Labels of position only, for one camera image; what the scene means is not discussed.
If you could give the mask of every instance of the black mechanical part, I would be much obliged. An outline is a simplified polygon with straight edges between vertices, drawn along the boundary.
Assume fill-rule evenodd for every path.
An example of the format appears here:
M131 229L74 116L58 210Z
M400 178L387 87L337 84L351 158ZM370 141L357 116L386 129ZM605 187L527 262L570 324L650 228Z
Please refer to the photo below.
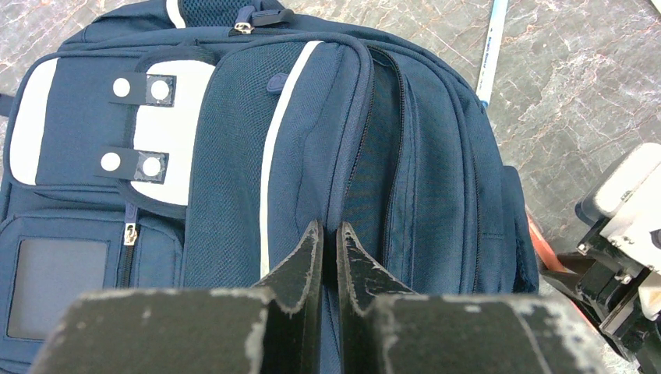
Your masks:
M250 289L83 296L32 371L318 372L323 241L311 223ZM369 257L350 224L336 241L345 373L603 372L593 336L568 305L531 295L417 295Z
M69 309L36 374L316 372L323 229L250 289L115 290Z
M367 254L350 224L340 226L337 241L347 374L603 372L589 333L581 333L585 324L567 304L417 295Z
M661 340L657 323L643 315L638 298L650 270L599 234L607 223L603 219L592 227L578 247L581 253L558 256L573 273L543 270L542 276L576 304L615 352L628 361L646 362L642 366L650 372L661 365L655 362L661 353L653 351Z

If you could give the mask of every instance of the zipper pull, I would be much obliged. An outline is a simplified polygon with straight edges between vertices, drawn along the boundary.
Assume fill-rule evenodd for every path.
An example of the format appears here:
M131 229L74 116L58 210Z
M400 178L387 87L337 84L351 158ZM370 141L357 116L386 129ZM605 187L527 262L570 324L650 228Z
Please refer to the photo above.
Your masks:
M138 240L138 207L126 202L124 213L124 245L134 246Z
M251 34L255 28L250 22L253 20L253 13L256 11L257 9L252 5L239 9L239 14L236 15L236 21L234 22L234 30L244 35Z
M269 9L260 10L253 5L244 6L239 9L236 16L234 30L241 34L249 35L255 30L255 27L270 26L277 23L288 23L294 18L294 12L291 9Z

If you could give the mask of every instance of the mesh pocket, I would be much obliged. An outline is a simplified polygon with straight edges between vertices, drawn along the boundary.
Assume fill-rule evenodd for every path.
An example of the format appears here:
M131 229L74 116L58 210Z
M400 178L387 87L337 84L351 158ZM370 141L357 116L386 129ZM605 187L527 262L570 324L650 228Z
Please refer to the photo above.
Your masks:
M181 2L188 27L234 26L236 13L252 0L186 0Z
M279 96L269 79L289 73L303 43L229 56L200 112L187 219L186 286L247 287L260 270L260 170Z

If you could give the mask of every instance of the white mechanical part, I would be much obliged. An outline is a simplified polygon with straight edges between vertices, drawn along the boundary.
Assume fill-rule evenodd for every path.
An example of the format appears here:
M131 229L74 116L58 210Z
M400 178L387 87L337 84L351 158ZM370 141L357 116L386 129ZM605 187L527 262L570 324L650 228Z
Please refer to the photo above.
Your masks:
M600 234L652 272L638 288L643 314L661 312L661 145L646 143L629 153L593 190L592 201L610 218Z

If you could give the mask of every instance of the white dot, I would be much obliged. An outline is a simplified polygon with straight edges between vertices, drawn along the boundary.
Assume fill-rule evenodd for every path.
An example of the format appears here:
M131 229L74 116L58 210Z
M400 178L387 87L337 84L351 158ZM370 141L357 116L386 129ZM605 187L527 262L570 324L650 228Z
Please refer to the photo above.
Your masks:
M122 159L115 152L108 152L101 158L101 167L105 171L115 171L121 163Z
M155 177L161 172L161 162L156 157L149 157L143 163L143 173L147 177Z
M465 305L464 310L469 313L479 313L482 311L482 308L479 305Z
M112 84L112 92L118 97L126 97L131 91L131 83L126 78L117 78Z
M170 87L164 80L157 80L151 84L151 96L156 100L164 100L170 94Z

